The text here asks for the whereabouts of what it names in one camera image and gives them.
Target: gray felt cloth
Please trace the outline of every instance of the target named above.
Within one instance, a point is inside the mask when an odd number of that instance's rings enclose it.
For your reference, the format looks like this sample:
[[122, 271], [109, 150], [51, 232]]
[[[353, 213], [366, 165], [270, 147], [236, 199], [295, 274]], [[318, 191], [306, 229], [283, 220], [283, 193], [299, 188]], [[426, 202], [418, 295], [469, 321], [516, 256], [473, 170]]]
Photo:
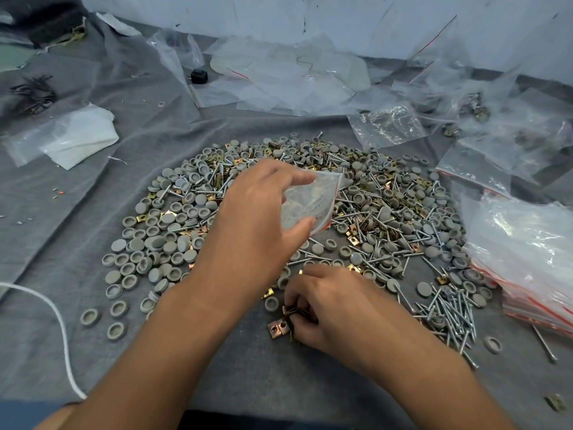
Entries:
[[[179, 83], [143, 38], [118, 37], [101, 25], [91, 26], [89, 39], [75, 48], [44, 55], [0, 80], [12, 85], [19, 76], [44, 73], [54, 75], [54, 87], [61, 92], [54, 110], [73, 109], [87, 100], [110, 108], [121, 142], [67, 172], [47, 157], [16, 169], [0, 152], [0, 209], [5, 215], [0, 219], [0, 279], [35, 289], [58, 306], [68, 329], [73, 372], [86, 392], [144, 322], [138, 307], [151, 289], [147, 280], [122, 296], [131, 306], [124, 319], [126, 337], [117, 343], [107, 340], [112, 319], [104, 276], [109, 270], [101, 258], [120, 237], [121, 219], [134, 215], [134, 205], [164, 167], [173, 168], [213, 143], [259, 142], [292, 131], [301, 138], [323, 131], [329, 142], [359, 146], [345, 117], [224, 117], [190, 124], [189, 103]], [[159, 109], [159, 101], [167, 105]], [[447, 139], [420, 139], [386, 152], [408, 152], [435, 165], [448, 147]], [[65, 195], [52, 199], [54, 187]], [[316, 238], [324, 241], [327, 232]], [[419, 299], [414, 286], [432, 278], [419, 261], [412, 259], [402, 282], [411, 302]], [[543, 400], [548, 393], [559, 393], [573, 405], [570, 342], [546, 334], [560, 359], [550, 365], [531, 329], [503, 315], [499, 297], [475, 311], [479, 336], [494, 336], [504, 346], [495, 356], [480, 342], [472, 345], [478, 379], [520, 428], [571, 429], [570, 414], [555, 413]], [[103, 317], [93, 328], [82, 328], [78, 319], [90, 307]], [[202, 377], [191, 408], [361, 429], [415, 428], [402, 408], [367, 379], [287, 338], [270, 340], [267, 323], [275, 318], [262, 304], [247, 313]], [[76, 400], [65, 374], [60, 328], [52, 311], [35, 297], [11, 291], [0, 303], [0, 363], [3, 398]]]

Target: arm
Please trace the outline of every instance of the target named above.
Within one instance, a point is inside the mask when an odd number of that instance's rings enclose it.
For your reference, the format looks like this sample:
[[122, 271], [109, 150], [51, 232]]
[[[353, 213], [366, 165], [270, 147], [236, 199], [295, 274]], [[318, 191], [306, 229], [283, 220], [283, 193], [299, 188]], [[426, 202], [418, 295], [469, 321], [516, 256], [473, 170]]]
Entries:
[[293, 278], [286, 305], [295, 337], [369, 377], [423, 430], [515, 430], [468, 365], [385, 292], [360, 274], [315, 264]]
[[314, 218], [284, 231], [280, 211], [286, 188], [313, 179], [267, 159], [241, 173], [220, 205], [192, 274], [161, 297], [132, 344], [62, 429], [176, 428], [217, 348], [308, 238]]

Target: left hand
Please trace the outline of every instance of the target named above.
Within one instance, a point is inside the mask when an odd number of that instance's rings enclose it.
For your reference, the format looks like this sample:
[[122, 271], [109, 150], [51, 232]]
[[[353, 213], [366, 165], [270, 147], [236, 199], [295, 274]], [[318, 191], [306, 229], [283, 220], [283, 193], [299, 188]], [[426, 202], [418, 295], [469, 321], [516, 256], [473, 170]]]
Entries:
[[251, 306], [278, 278], [291, 255], [309, 238], [315, 218], [289, 230], [281, 225], [283, 192], [314, 181], [312, 172], [264, 158], [244, 170], [227, 190], [190, 279], [195, 287], [225, 287]]

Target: white rope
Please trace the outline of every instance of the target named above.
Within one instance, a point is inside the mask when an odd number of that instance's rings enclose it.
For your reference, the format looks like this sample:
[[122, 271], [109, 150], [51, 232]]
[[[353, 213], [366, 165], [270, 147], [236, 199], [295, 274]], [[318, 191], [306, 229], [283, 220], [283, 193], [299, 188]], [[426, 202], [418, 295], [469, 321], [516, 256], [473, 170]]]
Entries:
[[56, 307], [54, 302], [52, 302], [50, 299], [48, 299], [45, 295], [40, 294], [39, 292], [34, 291], [33, 289], [22, 287], [21, 285], [15, 285], [15, 284], [9, 284], [6, 282], [0, 282], [0, 287], [19, 289], [20, 291], [30, 293], [33, 296], [39, 297], [40, 299], [45, 301], [48, 304], [48, 306], [50, 308], [52, 308], [52, 310], [54, 311], [54, 313], [56, 315], [56, 318], [58, 318], [58, 322], [60, 323], [60, 329], [62, 331], [62, 339], [64, 340], [64, 361], [65, 361], [65, 365], [66, 365], [66, 373], [68, 375], [68, 380], [70, 382], [70, 385], [72, 386], [72, 389], [77, 394], [77, 396], [79, 398], [81, 398], [82, 400], [85, 400], [87, 398], [87, 395], [84, 394], [84, 392], [77, 386], [76, 381], [75, 381], [73, 374], [72, 374], [72, 365], [70, 364], [70, 352], [69, 352], [69, 347], [68, 347], [68, 334], [66, 333], [66, 326], [64, 324], [64, 319], [62, 318], [62, 315], [61, 315], [60, 311], [58, 311], [58, 308]]

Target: wire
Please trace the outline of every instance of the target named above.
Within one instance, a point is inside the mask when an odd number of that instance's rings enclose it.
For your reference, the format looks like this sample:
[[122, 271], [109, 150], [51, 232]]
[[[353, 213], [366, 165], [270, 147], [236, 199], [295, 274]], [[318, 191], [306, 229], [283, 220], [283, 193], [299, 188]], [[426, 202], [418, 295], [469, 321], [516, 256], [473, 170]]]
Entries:
[[56, 315], [56, 318], [58, 318], [58, 322], [60, 323], [60, 329], [62, 331], [62, 339], [64, 340], [64, 362], [66, 365], [66, 374], [68, 375], [68, 380], [70, 382], [70, 385], [72, 386], [72, 389], [77, 394], [77, 396], [82, 400], [85, 400], [87, 398], [87, 395], [77, 386], [76, 380], [74, 379], [72, 374], [72, 365], [70, 364], [70, 351], [68, 347], [68, 334], [66, 333], [66, 326], [64, 324], [64, 319], [62, 318], [62, 315], [58, 310], [58, 308], [56, 307], [56, 305], [54, 304], [54, 302], [48, 299], [45, 295], [40, 294], [39, 292], [34, 291], [33, 289], [23, 287], [21, 285], [9, 284], [7, 282], [0, 282], [0, 287], [19, 289], [20, 291], [32, 294], [32, 296], [39, 297], [44, 302], [46, 302], [50, 308], [52, 308], [52, 310]]

